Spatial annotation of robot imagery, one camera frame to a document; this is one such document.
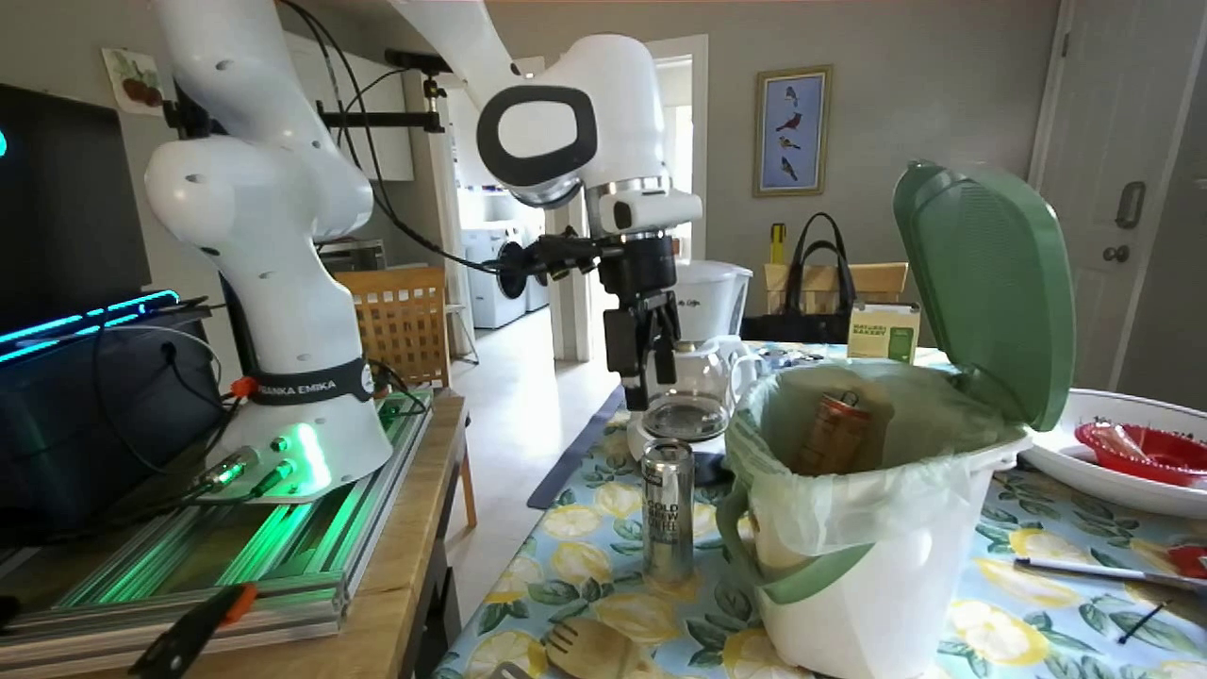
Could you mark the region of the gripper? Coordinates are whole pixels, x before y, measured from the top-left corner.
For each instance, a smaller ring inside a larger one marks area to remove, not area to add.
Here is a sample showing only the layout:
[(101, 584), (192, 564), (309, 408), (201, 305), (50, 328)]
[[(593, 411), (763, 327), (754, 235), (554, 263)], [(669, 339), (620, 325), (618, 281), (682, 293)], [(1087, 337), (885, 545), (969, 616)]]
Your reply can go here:
[(629, 411), (646, 411), (646, 359), (652, 351), (655, 384), (675, 384), (680, 318), (672, 238), (635, 233), (597, 239), (599, 279), (618, 305), (604, 311), (604, 345), (610, 373), (620, 377)]

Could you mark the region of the white bin with green lid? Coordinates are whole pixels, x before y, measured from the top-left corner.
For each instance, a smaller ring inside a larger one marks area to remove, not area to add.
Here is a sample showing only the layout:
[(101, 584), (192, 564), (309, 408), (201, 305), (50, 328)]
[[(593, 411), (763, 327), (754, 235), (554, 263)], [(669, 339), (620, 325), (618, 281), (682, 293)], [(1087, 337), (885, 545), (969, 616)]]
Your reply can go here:
[[(1031, 428), (1021, 428), (1018, 455), (1031, 443)], [(984, 498), (996, 472), (982, 481)], [(919, 679), (938, 652), (982, 507), (899, 538), (801, 557), (760, 533), (736, 478), (717, 525), (730, 570), (753, 590), (785, 663), (836, 679)]]

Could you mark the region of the glass coffee carafe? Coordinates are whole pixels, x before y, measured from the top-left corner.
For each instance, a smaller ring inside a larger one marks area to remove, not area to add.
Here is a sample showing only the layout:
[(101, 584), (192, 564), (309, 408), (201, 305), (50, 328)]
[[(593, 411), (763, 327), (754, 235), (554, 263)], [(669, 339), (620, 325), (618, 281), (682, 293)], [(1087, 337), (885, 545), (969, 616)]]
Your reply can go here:
[(736, 335), (680, 343), (674, 357), (676, 381), (653, 384), (651, 404), (639, 412), (639, 434), (689, 444), (723, 438), (766, 361)]

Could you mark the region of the black handbag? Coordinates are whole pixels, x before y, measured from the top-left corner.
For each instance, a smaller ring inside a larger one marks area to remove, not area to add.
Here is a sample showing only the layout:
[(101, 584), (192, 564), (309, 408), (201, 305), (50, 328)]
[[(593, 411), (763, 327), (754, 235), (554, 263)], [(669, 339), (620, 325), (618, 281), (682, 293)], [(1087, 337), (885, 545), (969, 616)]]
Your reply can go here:
[[(809, 229), (818, 218), (828, 221), (833, 238), (807, 242)], [(803, 268), (815, 251), (832, 251), (835, 257), (839, 304), (836, 304), (834, 312), (806, 312), (801, 305)], [(785, 302), (782, 302), (779, 312), (745, 317), (737, 328), (737, 335), (744, 340), (760, 340), (760, 343), (845, 344), (849, 343), (849, 328), (855, 302), (856, 287), (836, 219), (833, 219), (828, 212), (815, 212), (806, 221), (801, 236), (795, 244), (788, 267)]]

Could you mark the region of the silver drink can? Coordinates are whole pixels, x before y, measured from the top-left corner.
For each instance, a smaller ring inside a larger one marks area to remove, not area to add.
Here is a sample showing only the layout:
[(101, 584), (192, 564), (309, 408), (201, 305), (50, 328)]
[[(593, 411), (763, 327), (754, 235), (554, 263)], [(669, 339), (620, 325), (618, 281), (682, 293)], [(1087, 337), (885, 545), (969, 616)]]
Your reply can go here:
[(678, 584), (694, 570), (694, 456), (678, 439), (653, 439), (639, 460), (642, 478), (643, 572)]

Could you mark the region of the lemon print tablecloth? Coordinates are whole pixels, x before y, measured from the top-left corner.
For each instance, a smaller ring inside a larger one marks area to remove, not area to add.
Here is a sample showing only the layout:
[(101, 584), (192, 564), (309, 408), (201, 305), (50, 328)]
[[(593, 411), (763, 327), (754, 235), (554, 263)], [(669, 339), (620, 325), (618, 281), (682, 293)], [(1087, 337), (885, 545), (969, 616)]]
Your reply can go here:
[[(1083, 494), (1020, 455), (991, 478), (938, 652), (919, 679), (1207, 679), (1207, 596), (1014, 566), (1031, 557), (1177, 574), (1166, 551), (1207, 545), (1207, 520)], [(490, 679), (505, 663), (562, 679), (544, 639), (575, 616), (608, 624), (682, 679), (836, 679), (772, 650), (721, 542), (717, 511), (733, 486), (694, 490), (694, 570), (652, 581), (639, 461), (623, 434), (604, 439), (422, 679)], [(1172, 603), (1116, 644), (1120, 626), (1164, 599)]]

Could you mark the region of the wooden lattice crate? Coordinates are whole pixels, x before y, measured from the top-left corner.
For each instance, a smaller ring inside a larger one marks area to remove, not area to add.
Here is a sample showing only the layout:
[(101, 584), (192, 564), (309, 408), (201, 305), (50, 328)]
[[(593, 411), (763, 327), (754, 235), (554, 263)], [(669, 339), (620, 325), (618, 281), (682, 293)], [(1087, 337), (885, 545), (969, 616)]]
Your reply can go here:
[(387, 365), (407, 386), (450, 386), (443, 268), (336, 273), (336, 280), (352, 295), (368, 359)]

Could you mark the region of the framed bird picture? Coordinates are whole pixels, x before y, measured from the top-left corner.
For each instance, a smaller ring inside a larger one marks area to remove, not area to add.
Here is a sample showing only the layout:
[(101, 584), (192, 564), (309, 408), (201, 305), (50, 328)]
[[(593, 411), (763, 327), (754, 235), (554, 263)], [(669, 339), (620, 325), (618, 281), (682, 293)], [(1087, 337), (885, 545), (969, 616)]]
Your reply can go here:
[(833, 80), (830, 64), (758, 75), (754, 197), (824, 193)]

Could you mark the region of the wooden fork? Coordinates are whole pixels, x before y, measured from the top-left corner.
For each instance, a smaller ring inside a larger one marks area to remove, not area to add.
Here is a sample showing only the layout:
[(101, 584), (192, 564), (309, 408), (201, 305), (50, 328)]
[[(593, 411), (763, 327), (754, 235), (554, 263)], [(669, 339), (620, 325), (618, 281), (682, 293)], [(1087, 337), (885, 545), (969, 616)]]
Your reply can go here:
[(573, 679), (665, 679), (636, 640), (590, 617), (555, 624), (544, 648), (548, 661)]

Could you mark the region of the large white bowl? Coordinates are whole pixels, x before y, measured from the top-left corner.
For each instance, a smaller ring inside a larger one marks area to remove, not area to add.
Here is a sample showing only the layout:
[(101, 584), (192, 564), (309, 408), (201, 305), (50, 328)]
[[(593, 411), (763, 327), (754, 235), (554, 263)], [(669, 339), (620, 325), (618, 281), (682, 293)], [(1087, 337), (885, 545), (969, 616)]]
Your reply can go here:
[(1071, 390), (1057, 423), (1051, 431), (1027, 431), (1032, 447), (1020, 456), (1083, 494), (1130, 510), (1207, 520), (1207, 488), (1180, 488), (1100, 467), (1090, 447), (1074, 437), (1077, 426), (1100, 420), (1149, 426), (1207, 443), (1207, 412), (1120, 392)]

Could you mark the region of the white pen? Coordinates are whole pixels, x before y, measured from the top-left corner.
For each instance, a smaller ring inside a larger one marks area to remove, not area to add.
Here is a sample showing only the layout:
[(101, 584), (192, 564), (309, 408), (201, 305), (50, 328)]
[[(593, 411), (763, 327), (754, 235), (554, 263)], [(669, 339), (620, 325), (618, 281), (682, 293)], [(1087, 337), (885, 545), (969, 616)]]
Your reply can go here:
[(1121, 583), (1143, 583), (1160, 586), (1160, 589), (1179, 589), (1186, 590), (1186, 592), (1191, 592), (1194, 595), (1207, 596), (1207, 580), (1196, 579), (1196, 576), (1180, 576), (1173, 574), (1160, 574), (1159, 572), (1091, 566), (1065, 562), (1065, 560), (1043, 560), (1031, 557), (1018, 557), (1014, 560), (1014, 566), (1025, 569), (1059, 572), (1059, 574), (1098, 576), (1100, 579)]

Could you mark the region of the white door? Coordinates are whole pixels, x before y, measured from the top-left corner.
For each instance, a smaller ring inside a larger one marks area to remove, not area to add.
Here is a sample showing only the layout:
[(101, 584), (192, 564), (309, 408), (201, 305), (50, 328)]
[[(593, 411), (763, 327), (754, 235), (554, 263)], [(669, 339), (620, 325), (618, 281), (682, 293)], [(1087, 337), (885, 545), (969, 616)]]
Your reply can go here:
[[(1207, 49), (1207, 0), (1061, 0), (1030, 178), (1059, 215), (1075, 298), (1074, 384), (1119, 390), (1151, 244)], [(1124, 185), (1148, 186), (1133, 232)], [(1104, 262), (1108, 246), (1129, 261)]]

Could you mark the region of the thin black stick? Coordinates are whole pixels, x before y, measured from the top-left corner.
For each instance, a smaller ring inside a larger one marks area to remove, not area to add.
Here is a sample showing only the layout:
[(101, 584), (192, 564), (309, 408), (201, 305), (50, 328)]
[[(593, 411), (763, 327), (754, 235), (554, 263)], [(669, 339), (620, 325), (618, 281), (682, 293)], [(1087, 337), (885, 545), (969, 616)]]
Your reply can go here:
[(1129, 644), (1129, 640), (1133, 639), (1135, 636), (1138, 636), (1138, 632), (1142, 631), (1147, 624), (1150, 624), (1151, 619), (1164, 611), (1171, 603), (1172, 599), (1164, 599), (1156, 605), (1153, 605), (1150, 611), (1147, 611), (1129, 624), (1124, 624), (1124, 626), (1120, 626), (1121, 636), (1116, 637), (1116, 644)]

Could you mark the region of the black monitor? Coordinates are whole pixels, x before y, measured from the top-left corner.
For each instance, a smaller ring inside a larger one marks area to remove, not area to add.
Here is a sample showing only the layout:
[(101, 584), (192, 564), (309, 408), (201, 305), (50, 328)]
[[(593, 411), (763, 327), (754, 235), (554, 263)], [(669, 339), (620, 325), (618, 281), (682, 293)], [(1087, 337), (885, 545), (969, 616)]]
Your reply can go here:
[(111, 109), (0, 83), (0, 334), (151, 283)]

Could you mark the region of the fruit picture on wall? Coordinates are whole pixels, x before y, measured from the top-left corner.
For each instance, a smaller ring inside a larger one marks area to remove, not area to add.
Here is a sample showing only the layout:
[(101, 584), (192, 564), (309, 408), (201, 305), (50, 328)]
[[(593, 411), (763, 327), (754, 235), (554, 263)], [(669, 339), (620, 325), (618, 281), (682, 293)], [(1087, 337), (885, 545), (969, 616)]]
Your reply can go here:
[(121, 111), (162, 119), (165, 90), (154, 57), (129, 49), (103, 48), (103, 62)]

